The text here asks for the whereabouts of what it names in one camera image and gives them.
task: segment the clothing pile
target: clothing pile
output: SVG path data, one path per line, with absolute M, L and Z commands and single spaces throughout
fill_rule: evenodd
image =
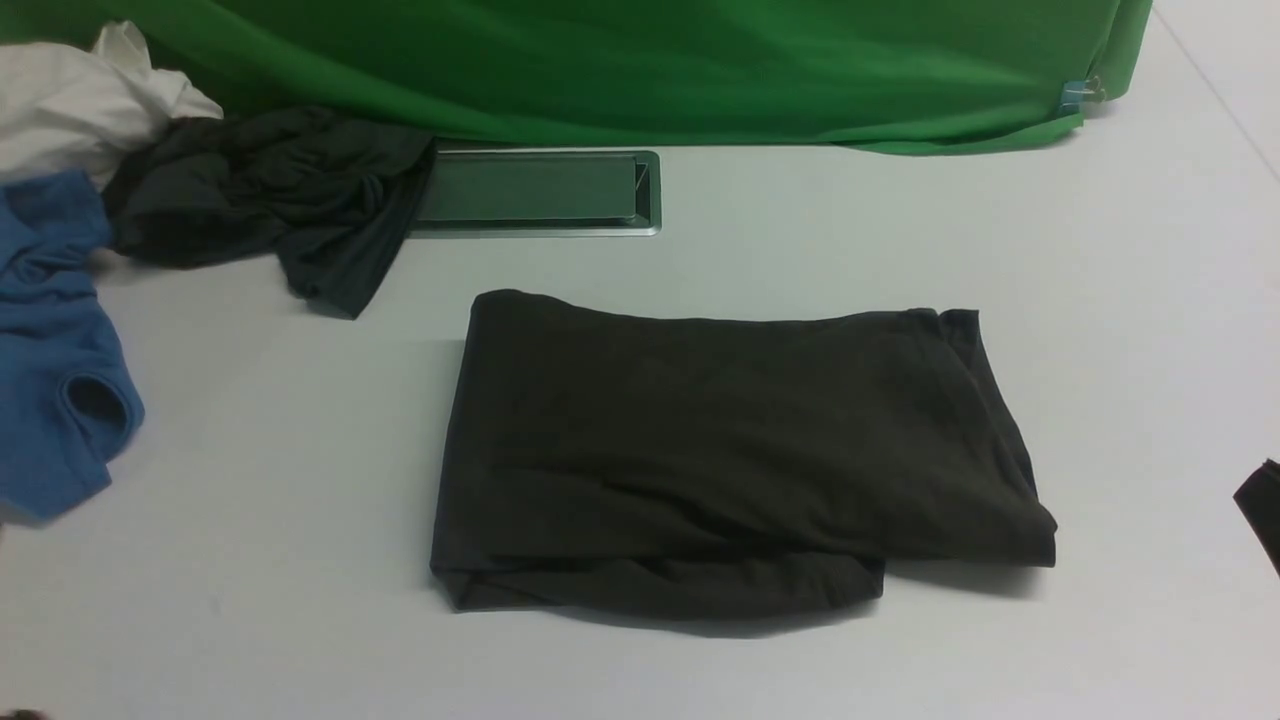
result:
M 90 252 L 274 252 L 298 296 L 353 319 L 416 219 L 434 138 L 312 106 L 223 119 L 132 23 L 87 53 L 0 46 L 0 510 L 50 520 L 110 483 L 143 415 Z
M 476 299 L 431 569 L 460 610 L 745 619 L 884 562 L 1052 566 L 973 311 L 653 320 Z

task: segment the green fabric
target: green fabric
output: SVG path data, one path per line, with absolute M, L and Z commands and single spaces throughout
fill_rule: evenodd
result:
M 321 102 L 532 145 L 1052 142 L 1128 90 L 1151 0 L 4 0 L 0 41 L 132 19 L 230 111 Z

